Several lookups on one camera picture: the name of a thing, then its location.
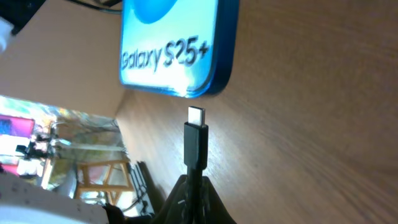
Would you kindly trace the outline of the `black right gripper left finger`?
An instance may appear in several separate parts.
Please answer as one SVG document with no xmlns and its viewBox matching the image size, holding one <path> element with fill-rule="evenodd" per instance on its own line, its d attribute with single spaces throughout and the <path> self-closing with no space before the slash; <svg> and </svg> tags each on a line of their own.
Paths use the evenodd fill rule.
<svg viewBox="0 0 398 224">
<path fill-rule="evenodd" d="M 194 183 L 193 177 L 181 175 L 160 212 L 150 224 L 193 224 L 195 216 Z"/>
</svg>

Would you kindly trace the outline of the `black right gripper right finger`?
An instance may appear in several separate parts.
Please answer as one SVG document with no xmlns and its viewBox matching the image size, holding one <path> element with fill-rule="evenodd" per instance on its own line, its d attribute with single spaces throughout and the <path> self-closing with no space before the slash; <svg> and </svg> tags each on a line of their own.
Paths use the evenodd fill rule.
<svg viewBox="0 0 398 224">
<path fill-rule="evenodd" d="M 202 177 L 201 181 L 198 222 L 199 224 L 236 224 L 206 176 Z"/>
</svg>

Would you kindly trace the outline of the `blue screen Galaxy smartphone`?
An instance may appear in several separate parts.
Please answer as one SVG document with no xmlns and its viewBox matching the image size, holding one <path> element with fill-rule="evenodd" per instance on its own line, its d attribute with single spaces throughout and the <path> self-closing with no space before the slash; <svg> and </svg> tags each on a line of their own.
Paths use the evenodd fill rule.
<svg viewBox="0 0 398 224">
<path fill-rule="evenodd" d="M 216 95 L 234 58 L 238 0 L 125 0 L 119 81 L 182 98 Z"/>
</svg>

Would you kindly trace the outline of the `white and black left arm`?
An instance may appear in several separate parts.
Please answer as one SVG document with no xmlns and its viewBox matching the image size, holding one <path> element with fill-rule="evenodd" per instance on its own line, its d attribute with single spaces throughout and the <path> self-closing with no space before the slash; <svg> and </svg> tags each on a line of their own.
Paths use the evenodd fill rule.
<svg viewBox="0 0 398 224">
<path fill-rule="evenodd" d="M 45 0 L 1 0 L 1 53 L 27 25 Z"/>
</svg>

